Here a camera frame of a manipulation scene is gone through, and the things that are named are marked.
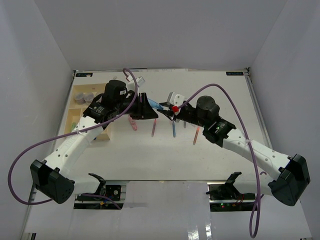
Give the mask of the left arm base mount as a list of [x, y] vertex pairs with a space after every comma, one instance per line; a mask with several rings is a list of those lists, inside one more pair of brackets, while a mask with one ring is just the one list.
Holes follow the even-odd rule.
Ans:
[[125, 186], [89, 173], [75, 185], [75, 210], [121, 210], [125, 202]]

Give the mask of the blue highlighter pen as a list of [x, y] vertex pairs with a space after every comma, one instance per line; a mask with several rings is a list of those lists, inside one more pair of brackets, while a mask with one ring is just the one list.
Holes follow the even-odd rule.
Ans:
[[154, 101], [154, 100], [152, 100], [152, 99], [150, 99], [150, 98], [148, 98], [147, 100], [148, 100], [149, 105], [150, 105], [154, 110], [164, 110], [164, 107], [163, 107], [160, 103], [158, 103], [158, 102], [156, 102], [156, 101]]

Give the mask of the pink highlighter pen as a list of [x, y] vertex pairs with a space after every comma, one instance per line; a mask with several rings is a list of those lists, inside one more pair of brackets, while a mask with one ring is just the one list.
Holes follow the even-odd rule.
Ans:
[[130, 116], [128, 117], [128, 121], [129, 121], [132, 129], [133, 129], [134, 131], [137, 131], [137, 130], [138, 130], [138, 126], [137, 126], [136, 121], [135, 121], [132, 117], [130, 117]]

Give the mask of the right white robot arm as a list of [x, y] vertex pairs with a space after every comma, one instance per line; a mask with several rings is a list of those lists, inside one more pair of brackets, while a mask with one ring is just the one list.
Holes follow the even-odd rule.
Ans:
[[219, 115], [220, 107], [211, 96], [201, 96], [196, 106], [189, 103], [181, 109], [173, 101], [162, 102], [162, 114], [170, 120], [181, 120], [203, 128], [202, 134], [212, 144], [229, 150], [266, 172], [260, 178], [260, 188], [247, 180], [240, 180], [240, 172], [230, 175], [225, 183], [226, 195], [236, 200], [245, 193], [261, 193], [275, 197], [287, 206], [294, 206], [311, 179], [306, 159], [295, 154], [289, 156], [279, 153], [255, 140], [248, 140], [234, 124]]

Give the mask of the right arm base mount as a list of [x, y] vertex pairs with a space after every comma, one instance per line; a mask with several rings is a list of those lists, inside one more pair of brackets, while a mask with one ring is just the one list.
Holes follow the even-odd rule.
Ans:
[[240, 193], [234, 187], [241, 172], [232, 173], [225, 182], [209, 182], [206, 195], [212, 213], [250, 212], [256, 200], [254, 193]]

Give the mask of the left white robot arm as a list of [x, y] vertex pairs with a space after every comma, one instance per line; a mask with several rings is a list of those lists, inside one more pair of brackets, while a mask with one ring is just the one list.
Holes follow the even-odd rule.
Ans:
[[121, 113], [134, 120], [157, 119], [159, 116], [150, 106], [146, 93], [139, 93], [144, 83], [142, 77], [125, 83], [110, 80], [104, 93], [97, 95], [72, 131], [72, 135], [47, 156], [43, 161], [35, 160], [31, 166], [31, 176], [37, 190], [58, 204], [67, 201], [72, 195], [90, 194], [99, 200], [105, 196], [106, 180], [90, 173], [87, 178], [71, 179], [70, 172], [90, 143], [106, 128], [102, 123]]

